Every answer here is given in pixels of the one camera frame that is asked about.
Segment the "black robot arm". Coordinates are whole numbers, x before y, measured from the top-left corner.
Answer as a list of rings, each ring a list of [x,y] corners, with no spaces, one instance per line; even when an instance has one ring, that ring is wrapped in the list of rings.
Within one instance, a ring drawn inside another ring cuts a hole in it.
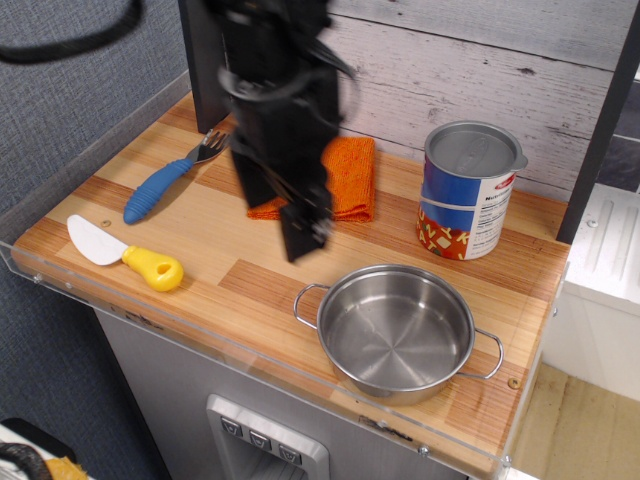
[[[237,126],[234,167],[249,207],[276,199],[286,256],[321,249],[331,233],[333,198],[322,155],[339,133],[339,77],[352,69],[320,33],[325,1],[208,1],[226,64],[219,82]]]

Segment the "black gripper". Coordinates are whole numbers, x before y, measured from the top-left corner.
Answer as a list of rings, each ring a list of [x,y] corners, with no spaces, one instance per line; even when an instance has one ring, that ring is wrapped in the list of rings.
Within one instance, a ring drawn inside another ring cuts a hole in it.
[[[326,65],[304,68],[281,84],[259,85],[222,71],[237,126],[232,159],[249,208],[278,197],[289,262],[323,249],[333,229],[333,198],[322,163],[341,115],[338,74]]]

